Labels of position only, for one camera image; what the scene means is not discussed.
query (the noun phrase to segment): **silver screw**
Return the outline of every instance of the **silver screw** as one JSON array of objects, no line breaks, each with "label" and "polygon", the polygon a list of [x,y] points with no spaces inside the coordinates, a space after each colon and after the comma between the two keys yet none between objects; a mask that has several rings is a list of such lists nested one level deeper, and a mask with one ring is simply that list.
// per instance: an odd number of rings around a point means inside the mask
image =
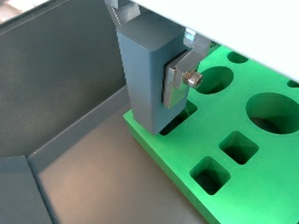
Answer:
[{"label": "silver screw", "polygon": [[184,73],[182,79],[183,83],[191,88],[196,88],[202,84],[202,74],[195,71]]}]

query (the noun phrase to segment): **circular hole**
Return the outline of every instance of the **circular hole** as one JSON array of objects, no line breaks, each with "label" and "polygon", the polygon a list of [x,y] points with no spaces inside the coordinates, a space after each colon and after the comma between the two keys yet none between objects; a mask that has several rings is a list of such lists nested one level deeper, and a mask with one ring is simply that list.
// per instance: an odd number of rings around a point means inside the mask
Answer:
[{"label": "circular hole", "polygon": [[288,86],[290,88],[299,88],[299,83],[296,83],[296,82],[292,81],[292,80],[290,80],[286,84],[287,84],[287,86]]},{"label": "circular hole", "polygon": [[211,95],[222,91],[232,82],[234,73],[226,66],[215,66],[202,72],[202,83],[198,92]]},{"label": "circular hole", "polygon": [[242,56],[240,54],[238,54],[236,52],[231,52],[228,54],[228,60],[232,62],[232,63],[236,63],[236,64],[242,64],[242,63],[246,63],[248,61],[248,58],[246,58],[244,56]]},{"label": "circular hole", "polygon": [[299,105],[282,94],[263,93],[247,102],[247,116],[262,129],[275,134],[299,130]]}]

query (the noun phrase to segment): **metal bracket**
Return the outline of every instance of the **metal bracket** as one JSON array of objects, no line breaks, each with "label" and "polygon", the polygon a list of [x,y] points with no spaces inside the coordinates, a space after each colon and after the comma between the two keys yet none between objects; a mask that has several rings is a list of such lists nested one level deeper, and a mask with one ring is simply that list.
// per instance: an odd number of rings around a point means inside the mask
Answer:
[{"label": "metal bracket", "polygon": [[140,15],[139,5],[128,0],[106,0],[106,4],[116,27]]},{"label": "metal bracket", "polygon": [[211,48],[211,41],[195,31],[186,29],[183,43],[188,51],[166,68],[163,105],[170,109],[184,98],[190,87],[202,83],[202,74],[195,71]]}]

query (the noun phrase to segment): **metal clip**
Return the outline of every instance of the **metal clip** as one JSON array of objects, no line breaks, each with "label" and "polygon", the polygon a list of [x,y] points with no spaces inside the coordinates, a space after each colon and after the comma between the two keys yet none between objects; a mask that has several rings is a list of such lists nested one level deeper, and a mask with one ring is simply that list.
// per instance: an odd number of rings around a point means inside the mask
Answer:
[{"label": "metal clip", "polygon": [[170,109],[184,98],[188,89],[202,83],[202,74],[195,71],[211,48],[211,41],[195,31],[186,29],[183,43],[188,51],[166,68],[163,105]]}]

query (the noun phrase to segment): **green foam insert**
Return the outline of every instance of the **green foam insert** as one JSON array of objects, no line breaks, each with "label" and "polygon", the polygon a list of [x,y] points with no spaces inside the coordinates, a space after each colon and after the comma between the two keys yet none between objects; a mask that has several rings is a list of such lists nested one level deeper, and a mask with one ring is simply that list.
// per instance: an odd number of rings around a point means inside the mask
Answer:
[{"label": "green foam insert", "polygon": [[298,85],[223,46],[199,71],[176,123],[154,136],[128,111],[132,135],[210,223],[296,224]]}]

